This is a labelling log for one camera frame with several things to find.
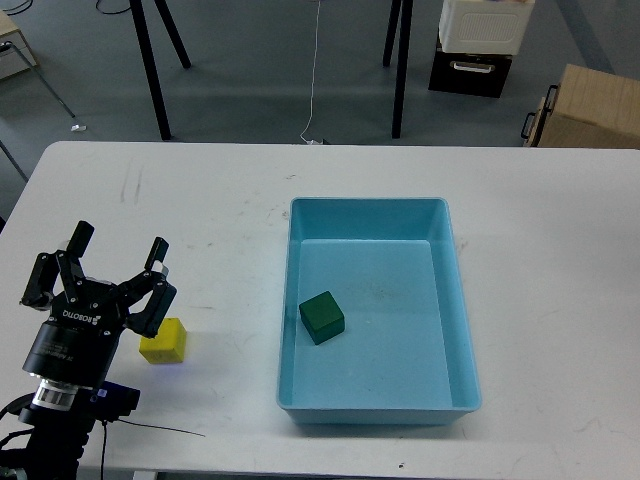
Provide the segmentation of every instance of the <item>yellow cube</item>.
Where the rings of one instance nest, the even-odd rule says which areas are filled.
[[[180,319],[165,318],[156,338],[140,339],[139,351],[149,363],[181,363],[186,344],[187,331]]]

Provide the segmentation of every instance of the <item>green cube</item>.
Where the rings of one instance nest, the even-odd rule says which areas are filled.
[[[301,303],[300,316],[316,345],[344,332],[344,314],[329,292]]]

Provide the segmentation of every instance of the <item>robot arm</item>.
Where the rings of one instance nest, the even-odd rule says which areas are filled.
[[[137,406],[140,392],[105,382],[125,328],[153,338],[176,295],[162,264],[169,244],[157,237],[143,271],[116,285],[84,275],[80,258],[93,235],[80,221],[64,249],[36,258],[21,303],[48,311],[23,370],[41,379],[20,421],[34,429],[25,449],[0,451],[0,465],[28,480],[75,479],[96,420],[114,421]],[[63,291],[53,289],[60,277]],[[151,296],[138,313],[129,308]]]

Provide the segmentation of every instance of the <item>light blue plastic bin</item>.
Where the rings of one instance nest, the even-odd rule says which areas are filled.
[[[329,290],[345,331],[314,345],[298,305]],[[481,396],[447,203],[291,203],[278,404],[297,423],[442,425]]]

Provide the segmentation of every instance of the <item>metal stand leg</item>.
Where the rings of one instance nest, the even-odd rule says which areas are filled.
[[[182,63],[182,67],[191,67],[191,60],[189,60],[189,55],[187,55],[187,50],[184,48],[182,39],[180,38],[180,34],[178,33],[178,29],[176,28],[176,24],[173,22],[173,17],[171,16],[169,7],[167,7],[167,2],[165,0],[155,1],[156,7],[158,7],[158,11],[160,12],[160,17],[162,18],[164,26],[167,29],[167,33],[169,33],[171,43],[173,43],[173,48],[176,49],[176,53],[178,54],[180,63]]]
[[[400,42],[398,45],[398,68],[396,71],[396,92],[393,102],[393,120],[391,125],[391,138],[400,138],[402,129],[402,110],[404,107],[404,90],[407,82],[407,60],[409,58],[409,38],[411,36],[411,15],[413,13],[413,0],[393,0],[391,14],[389,15],[389,27],[385,43],[382,65],[388,67],[391,63],[393,42],[398,25],[398,15],[402,5],[402,18],[400,19]]]
[[[396,31],[398,30],[398,18],[400,18],[400,5],[402,5],[402,0],[393,0],[391,2],[391,13],[389,13],[389,26],[387,27],[387,40],[384,44],[384,54],[382,55],[383,67],[388,67],[391,64],[391,54],[393,53],[393,44],[396,40]]]
[[[11,154],[9,153],[9,150],[7,150],[7,147],[4,146],[4,143],[2,143],[2,141],[0,140],[0,150],[2,150],[4,152],[4,154],[7,156],[7,158],[9,159],[9,161],[13,164],[13,166],[15,167],[15,169],[18,171],[18,173],[20,174],[20,176],[22,177],[22,179],[25,182],[29,181],[29,177],[27,177],[25,175],[25,173],[22,171],[22,169],[20,168],[20,165],[18,165],[18,162],[15,161],[15,159],[11,156]]]
[[[158,11],[165,24],[169,37],[173,42],[173,46],[176,49],[176,53],[180,58],[180,62],[184,68],[189,68],[191,62],[187,56],[187,51],[182,44],[178,29],[173,23],[171,12],[164,0],[155,0]],[[156,119],[158,120],[158,128],[160,129],[160,137],[163,140],[171,139],[171,129],[169,127],[169,119],[167,118],[167,111],[164,106],[164,99],[162,98],[162,89],[160,88],[160,79],[158,78],[158,70],[156,69],[156,62],[153,58],[153,50],[151,48],[151,40],[149,39],[149,30],[147,29],[147,21],[144,17],[144,10],[142,8],[142,0],[129,0],[131,6],[131,14],[133,16],[133,23],[136,28],[136,34],[138,36],[138,44],[140,45],[140,53],[142,54],[142,63],[147,74],[147,82],[149,83],[149,90],[151,91],[151,100],[153,102],[153,108],[156,112]]]
[[[51,88],[51,85],[49,85],[49,83],[44,79],[44,77],[40,74],[40,72],[36,69],[36,67],[31,65],[31,62],[29,61],[29,59],[24,56],[24,54],[20,51],[20,49],[18,47],[16,47],[13,44],[13,42],[7,41],[7,42],[4,42],[4,43],[0,44],[0,51],[8,50],[10,48],[13,49],[13,51],[18,55],[18,57],[20,57],[20,59],[25,63],[25,65],[27,65],[31,69],[31,71],[38,76],[38,78],[40,79],[42,84],[45,87],[47,87],[47,90],[49,90],[51,95],[53,95],[53,97],[60,103],[60,105],[62,105],[62,108],[65,109],[65,111],[71,116],[71,118],[76,118],[75,113],[73,113],[71,111],[71,109],[69,107],[67,107],[67,104],[62,101],[62,99],[55,92],[55,90],[53,88]]]

